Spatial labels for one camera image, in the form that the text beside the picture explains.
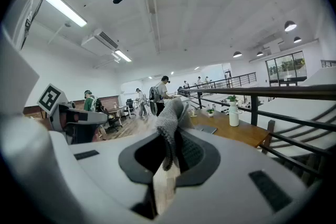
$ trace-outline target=office chair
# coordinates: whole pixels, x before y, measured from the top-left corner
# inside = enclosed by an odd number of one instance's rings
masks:
[[[109,112],[108,112],[107,109],[104,109],[104,114],[106,114],[107,116],[109,115]],[[122,127],[122,126],[120,126],[120,125],[116,126],[115,123],[117,121],[119,121],[119,117],[114,117],[112,119],[108,119],[110,127],[108,127],[107,130],[110,129],[110,128],[114,128],[116,131],[118,131],[117,127]]]
[[[135,116],[135,114],[132,113],[132,112],[134,111],[133,102],[134,102],[134,101],[133,101],[132,99],[127,99],[127,100],[126,100],[126,105],[129,106],[131,115],[134,115],[134,116]]]

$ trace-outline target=wooden floor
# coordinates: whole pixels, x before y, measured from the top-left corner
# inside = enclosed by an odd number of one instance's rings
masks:
[[[146,117],[139,117],[138,111],[135,111],[136,116],[132,115],[132,118],[121,118],[122,127],[117,126],[118,131],[113,128],[109,128],[107,131],[107,139],[116,139],[129,135],[139,135],[147,132],[155,132],[156,116],[150,115]]]
[[[151,135],[155,132],[156,116],[139,117],[139,111],[135,111],[132,118],[124,117],[121,119],[123,127],[117,127],[118,131],[109,130],[107,139],[117,139],[129,135]],[[174,164],[169,171],[164,171],[160,167],[153,177],[154,195],[156,208],[162,214],[174,198],[175,179],[180,175],[180,169]]]

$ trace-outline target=small plant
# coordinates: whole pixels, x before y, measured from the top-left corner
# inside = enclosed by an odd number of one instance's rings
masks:
[[[228,96],[227,98],[230,100],[230,102],[236,102],[237,101],[235,95],[234,96]]]

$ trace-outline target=laptop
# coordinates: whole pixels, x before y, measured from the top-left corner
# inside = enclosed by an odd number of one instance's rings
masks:
[[[216,127],[211,127],[211,126],[208,126],[208,125],[201,125],[201,124],[196,125],[195,129],[199,130],[199,131],[202,131],[202,132],[209,133],[209,134],[213,134],[214,132],[217,131]]]

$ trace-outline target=backpack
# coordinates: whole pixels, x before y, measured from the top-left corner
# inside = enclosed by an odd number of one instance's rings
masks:
[[[101,104],[101,101],[98,97],[88,97],[92,99],[90,111],[91,112],[103,112],[103,106]]]
[[[156,86],[153,86],[149,90],[149,100],[154,103],[158,103],[161,99],[159,91]]]

